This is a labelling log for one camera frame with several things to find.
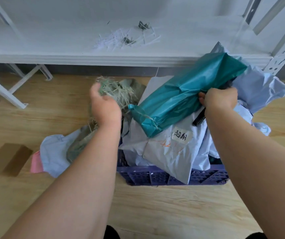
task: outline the brown box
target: brown box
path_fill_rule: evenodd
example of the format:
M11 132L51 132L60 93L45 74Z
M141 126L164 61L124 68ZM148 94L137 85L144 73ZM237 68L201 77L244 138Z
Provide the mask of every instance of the brown box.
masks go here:
M0 175L17 176L32 152L24 145L5 143L0 148Z

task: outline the person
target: person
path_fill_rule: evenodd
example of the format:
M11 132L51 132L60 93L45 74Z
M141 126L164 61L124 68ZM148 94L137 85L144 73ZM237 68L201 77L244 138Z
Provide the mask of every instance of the person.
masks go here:
M97 132L4 239L108 238L113 233L106 224L115 185L121 110L111 97L100 96L99 88L96 83L90 89ZM212 88L199 93L199 100L206 107L207 124L229 177L265 233L248 238L285 238L285 148L233 111L235 88Z

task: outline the hand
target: hand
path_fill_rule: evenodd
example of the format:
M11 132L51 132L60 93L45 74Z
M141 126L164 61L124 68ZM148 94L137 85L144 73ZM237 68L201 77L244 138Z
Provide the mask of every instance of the hand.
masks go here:
M211 88L205 94L199 93L199 101L206 108L233 109L237 104L238 91L231 87L225 90Z
M95 83L90 89L92 101L92 114L99 126L121 126L121 109L117 102L110 96L99 94L100 83Z

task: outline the wood grain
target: wood grain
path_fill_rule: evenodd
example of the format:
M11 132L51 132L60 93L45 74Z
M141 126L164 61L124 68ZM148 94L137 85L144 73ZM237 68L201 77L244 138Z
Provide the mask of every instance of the wood grain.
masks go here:
M6 87L15 75L0 74ZM87 122L88 76L35 75L15 95L27 108L0 101L0 147L25 144L35 152L49 135L67 135ZM143 83L148 78L138 78ZM272 128L271 137L285 146L285 98L258 112L255 121ZM47 173L31 174L30 159L15 178L0 177L0 237L17 217L53 182ZM245 238L260 231L231 182L218 186L141 186L116 177L110 225L121 238Z

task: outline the white sticker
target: white sticker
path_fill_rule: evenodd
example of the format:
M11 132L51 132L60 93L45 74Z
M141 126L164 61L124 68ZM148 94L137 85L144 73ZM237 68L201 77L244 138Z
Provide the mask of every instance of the white sticker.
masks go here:
M171 139L180 142L182 144L187 144L188 142L191 141L191 139L193 138L193 132L192 131L188 131L182 128L178 128L175 127L172 130L172 136Z

